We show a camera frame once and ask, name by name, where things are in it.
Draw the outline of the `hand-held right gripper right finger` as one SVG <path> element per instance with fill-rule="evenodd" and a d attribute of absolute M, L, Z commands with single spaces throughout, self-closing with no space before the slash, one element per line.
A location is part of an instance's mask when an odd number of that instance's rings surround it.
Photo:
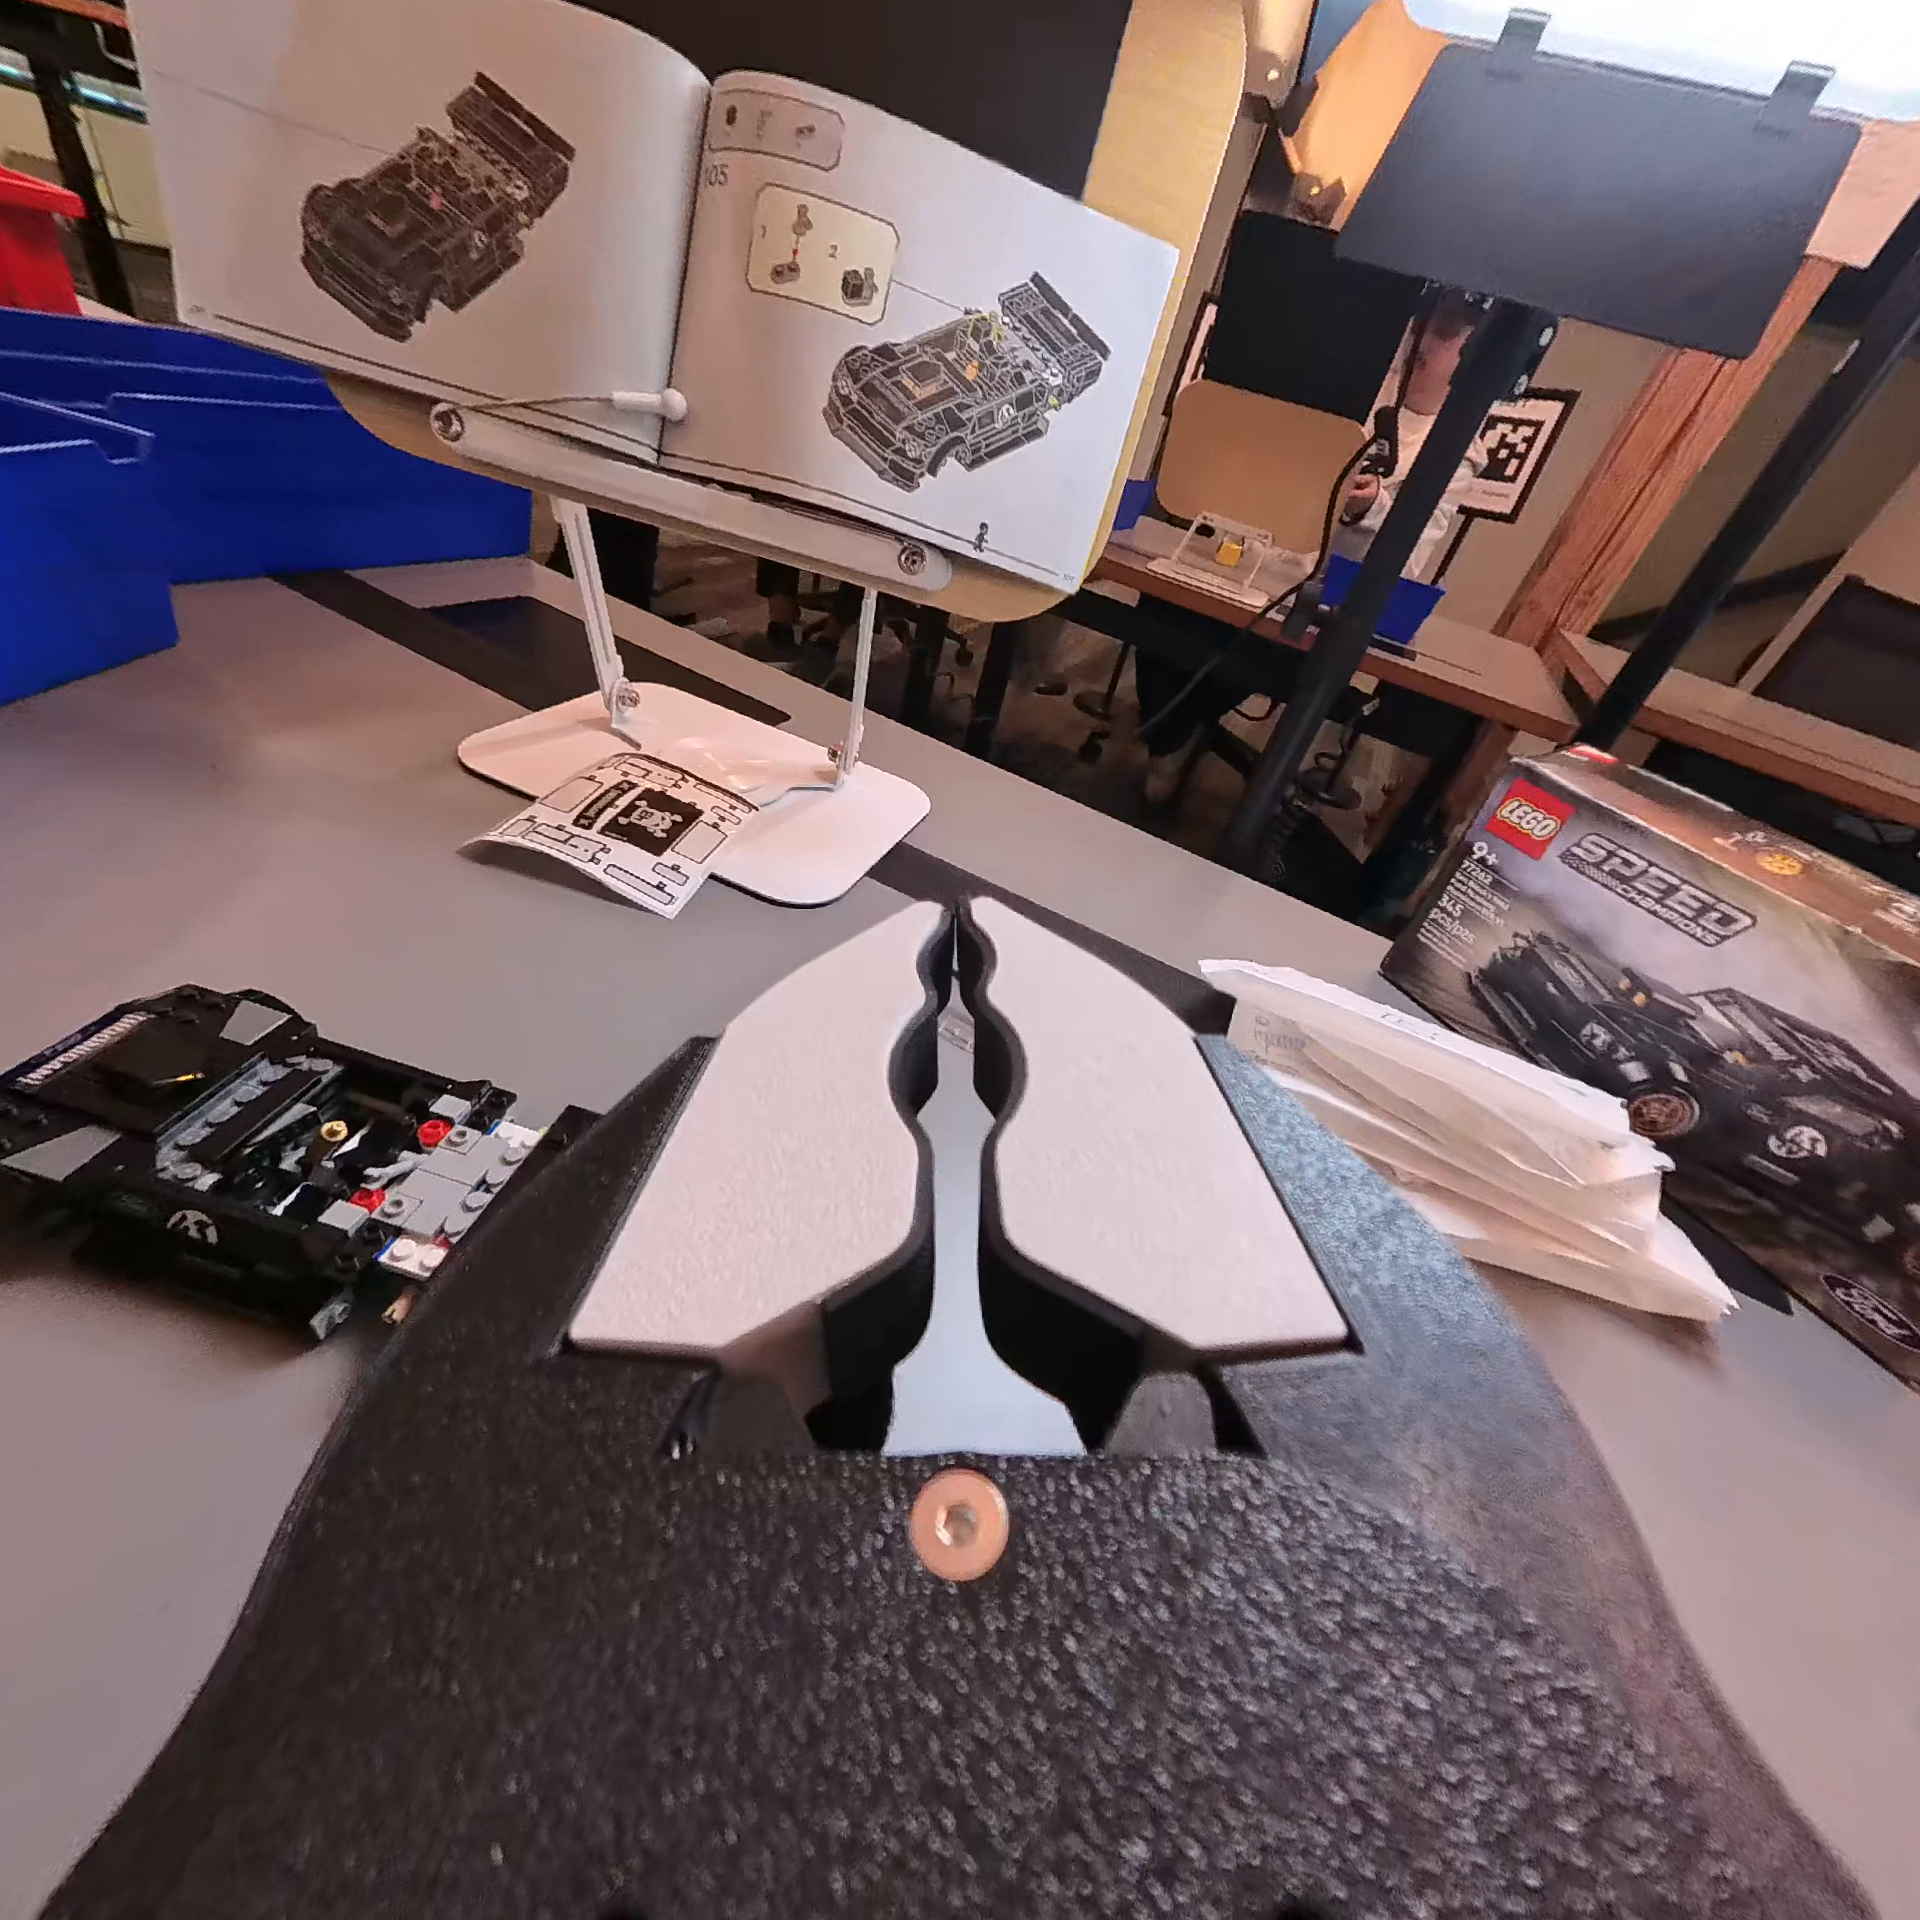
<path fill-rule="evenodd" d="M 1331 1353 L 1351 1337 L 1189 1021 L 990 896 L 967 903 L 977 1298 L 1012 1368 Z"/>

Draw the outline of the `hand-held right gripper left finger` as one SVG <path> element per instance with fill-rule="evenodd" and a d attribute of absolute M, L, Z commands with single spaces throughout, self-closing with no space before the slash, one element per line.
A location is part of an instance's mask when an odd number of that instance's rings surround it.
<path fill-rule="evenodd" d="M 952 914 L 910 903 L 735 1015 L 569 1339 L 723 1368 L 899 1368 L 928 1325 Z"/>

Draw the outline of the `black lego car model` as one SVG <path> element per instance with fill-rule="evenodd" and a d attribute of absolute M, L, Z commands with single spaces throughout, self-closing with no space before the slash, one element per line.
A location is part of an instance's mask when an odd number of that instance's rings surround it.
<path fill-rule="evenodd" d="M 5 1216 L 112 1280 L 316 1347 L 373 1314 L 397 1325 L 509 1184 L 595 1122 L 580 1106 L 526 1122 L 486 1077 L 182 983 L 5 1069 Z"/>

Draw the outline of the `lego set box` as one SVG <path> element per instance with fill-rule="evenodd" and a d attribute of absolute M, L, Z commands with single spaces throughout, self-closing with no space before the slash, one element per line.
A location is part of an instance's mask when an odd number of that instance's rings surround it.
<path fill-rule="evenodd" d="M 1916 896 L 1549 752 L 1502 771 L 1381 975 L 1619 1097 L 1685 1211 L 1918 1386 Z"/>

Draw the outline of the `lego instruction booklet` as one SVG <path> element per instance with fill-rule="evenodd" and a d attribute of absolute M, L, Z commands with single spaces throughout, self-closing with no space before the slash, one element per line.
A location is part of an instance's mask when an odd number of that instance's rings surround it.
<path fill-rule="evenodd" d="M 1086 576 L 1157 236 L 590 4 L 127 11 L 190 324 L 928 537 L 947 589 Z"/>

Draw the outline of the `white paper bags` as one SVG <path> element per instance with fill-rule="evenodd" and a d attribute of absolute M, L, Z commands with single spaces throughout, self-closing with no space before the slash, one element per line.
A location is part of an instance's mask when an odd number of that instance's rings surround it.
<path fill-rule="evenodd" d="M 1736 1309 L 1619 1097 L 1293 968 L 1201 975 L 1230 1042 L 1470 1261 L 1701 1325 Z"/>

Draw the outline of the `white sticker sheet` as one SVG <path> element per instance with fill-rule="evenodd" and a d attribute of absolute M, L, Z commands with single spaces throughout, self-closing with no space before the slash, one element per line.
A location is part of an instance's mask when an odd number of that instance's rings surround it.
<path fill-rule="evenodd" d="M 672 922 L 760 810 L 735 791 L 644 752 L 576 771 L 464 844 L 476 858 L 531 858 Z"/>

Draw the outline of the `wooden work table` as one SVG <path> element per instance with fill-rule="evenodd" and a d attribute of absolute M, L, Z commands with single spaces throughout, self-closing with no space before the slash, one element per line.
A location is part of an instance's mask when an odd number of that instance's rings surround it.
<path fill-rule="evenodd" d="M 1870 820 L 1918 827 L 1916 751 L 1681 667 L 1663 675 L 1638 721 L 1609 752 L 1644 763 L 1659 748 L 1704 752 Z"/>
<path fill-rule="evenodd" d="M 1149 555 L 1127 543 L 1109 543 L 1086 588 L 1105 597 L 1131 592 L 1135 609 L 1153 599 L 1233 627 L 1252 621 L 1252 609 L 1239 599 L 1153 571 Z M 1555 745 L 1568 744 L 1577 730 L 1577 714 L 1542 657 L 1518 641 L 1462 627 L 1445 616 L 1427 617 L 1412 653 L 1373 645 L 1360 657 L 1352 675 L 1419 692 L 1480 723 Z"/>

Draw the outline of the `white metal stand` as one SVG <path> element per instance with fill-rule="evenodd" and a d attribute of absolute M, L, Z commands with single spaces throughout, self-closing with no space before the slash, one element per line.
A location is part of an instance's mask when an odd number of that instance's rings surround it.
<path fill-rule="evenodd" d="M 894 536 L 861 521 L 782 508 L 753 493 L 694 483 L 612 451 L 591 448 L 580 428 L 548 431 L 509 420 L 507 409 L 477 401 L 425 401 L 355 376 L 327 376 L 333 396 L 381 439 L 448 455 L 472 469 L 516 475 L 553 500 L 583 625 L 605 709 L 603 731 L 625 748 L 669 761 L 731 795 L 771 808 L 788 794 L 838 791 L 856 769 L 867 725 L 878 599 L 896 592 L 929 602 L 952 579 L 952 557 L 923 536 Z M 657 699 L 622 663 L 603 573 L 591 543 L 590 505 L 712 540 L 733 552 L 790 565 L 823 565 L 864 589 L 854 643 L 854 688 L 845 737 L 837 748 L 727 745 L 717 723 L 667 721 Z"/>

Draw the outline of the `light wooden chair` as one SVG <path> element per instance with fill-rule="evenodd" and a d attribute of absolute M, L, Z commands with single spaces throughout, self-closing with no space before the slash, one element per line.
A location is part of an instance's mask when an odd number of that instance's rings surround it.
<path fill-rule="evenodd" d="M 1367 443 L 1357 420 L 1201 378 L 1173 397 L 1157 503 L 1174 521 L 1222 517 L 1310 557 Z"/>

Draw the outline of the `black white marker tag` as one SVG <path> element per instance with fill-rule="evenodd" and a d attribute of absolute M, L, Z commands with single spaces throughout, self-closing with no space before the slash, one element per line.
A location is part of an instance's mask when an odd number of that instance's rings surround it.
<path fill-rule="evenodd" d="M 1577 391 L 1524 386 L 1495 405 L 1473 441 L 1473 473 L 1456 505 L 1457 515 L 1520 521 L 1577 401 Z"/>

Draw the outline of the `black computer monitor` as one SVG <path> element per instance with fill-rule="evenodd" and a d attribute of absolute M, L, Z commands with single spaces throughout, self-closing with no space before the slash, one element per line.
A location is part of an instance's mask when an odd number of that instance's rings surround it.
<path fill-rule="evenodd" d="M 1421 298 L 1421 279 L 1339 256 L 1325 229 L 1243 211 L 1201 378 L 1367 424 Z"/>

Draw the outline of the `studio light panel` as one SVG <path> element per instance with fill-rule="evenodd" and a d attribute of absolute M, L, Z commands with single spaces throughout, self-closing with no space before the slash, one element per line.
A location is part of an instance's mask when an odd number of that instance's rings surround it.
<path fill-rule="evenodd" d="M 1749 357 L 1916 205 L 1916 4 L 1372 4 L 1297 162 L 1360 266 Z"/>

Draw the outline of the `black flag board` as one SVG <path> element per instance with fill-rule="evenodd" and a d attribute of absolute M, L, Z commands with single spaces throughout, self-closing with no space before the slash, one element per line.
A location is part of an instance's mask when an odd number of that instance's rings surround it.
<path fill-rule="evenodd" d="M 759 72 L 884 111 L 1080 200 L 1129 2 L 590 2 L 707 75 Z"/>

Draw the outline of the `red plastic bin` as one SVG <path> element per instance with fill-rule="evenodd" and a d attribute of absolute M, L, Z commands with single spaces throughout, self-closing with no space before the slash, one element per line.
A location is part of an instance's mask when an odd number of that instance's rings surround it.
<path fill-rule="evenodd" d="M 3 169 L 3 306 L 61 317 L 83 314 L 64 258 L 60 221 L 78 221 L 84 205 L 60 184 Z"/>

